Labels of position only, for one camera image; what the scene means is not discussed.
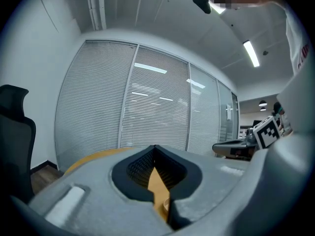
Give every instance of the window blinds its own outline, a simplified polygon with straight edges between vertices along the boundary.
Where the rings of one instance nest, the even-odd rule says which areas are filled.
[[[186,149],[188,79],[186,62],[139,48],[127,89],[121,147],[161,144]]]
[[[188,151],[215,155],[212,145],[218,142],[220,105],[217,80],[190,65],[191,115]]]
[[[58,100],[55,141],[59,167],[118,147],[119,123],[136,45],[86,41],[74,58]]]
[[[232,92],[221,82],[218,82],[220,104],[221,104],[221,125],[220,125],[220,140],[225,142],[233,139],[233,101]]]

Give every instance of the black rubber cover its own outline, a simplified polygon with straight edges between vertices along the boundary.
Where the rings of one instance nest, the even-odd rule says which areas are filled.
[[[153,193],[147,189],[154,167],[170,192],[167,223],[173,229],[189,225],[191,221],[178,214],[173,202],[190,197],[200,185],[202,172],[194,163],[159,145],[149,146],[117,163],[113,168],[112,180],[128,198],[154,202]]]

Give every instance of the office chair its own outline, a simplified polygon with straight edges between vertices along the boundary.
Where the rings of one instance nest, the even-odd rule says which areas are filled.
[[[29,91],[11,85],[0,87],[0,161],[6,189],[25,203],[34,196],[31,157],[36,125],[24,116],[23,101]]]

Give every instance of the white shirt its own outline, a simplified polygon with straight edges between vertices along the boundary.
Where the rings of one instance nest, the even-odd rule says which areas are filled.
[[[280,115],[280,124],[283,127],[284,135],[286,135],[287,132],[291,130],[291,125],[285,113]]]
[[[293,73],[296,75],[302,69],[310,53],[313,54],[313,47],[303,25],[291,7],[287,4],[284,10],[286,13],[286,36],[290,46]]]

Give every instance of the yellow object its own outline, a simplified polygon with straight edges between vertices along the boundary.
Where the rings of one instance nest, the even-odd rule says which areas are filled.
[[[104,150],[104,151],[100,151],[100,152],[96,152],[92,155],[88,155],[86,157],[83,157],[82,159],[80,159],[79,161],[75,162],[74,164],[72,164],[70,166],[69,169],[67,169],[67,171],[65,172],[65,174],[68,174],[70,171],[73,171],[75,168],[79,167],[81,164],[84,164],[86,162],[92,161],[94,159],[98,159],[98,158],[102,158],[108,155],[113,155],[116,153],[120,153],[123,151],[126,151],[128,149],[131,149],[131,147],[123,147],[123,148],[116,148],[116,149],[109,149],[109,150]]]
[[[68,174],[69,172],[73,171],[75,168],[79,167],[80,165],[87,163],[89,161],[102,158],[108,155],[113,155],[116,153],[120,153],[123,151],[126,151],[128,149],[132,149],[131,147],[124,147],[124,148],[117,148],[117,149],[109,149],[109,150],[104,150],[100,151],[97,153],[94,153],[92,155],[88,155],[76,163],[72,164],[71,167],[65,172],[65,174]],[[167,214],[164,211],[163,208],[163,202],[165,199],[169,198],[169,191],[165,187],[162,179],[160,178],[157,170],[154,168],[150,179],[149,179],[149,185],[148,185],[148,190],[152,191],[154,194],[154,209],[156,212],[166,221],[167,219]]]

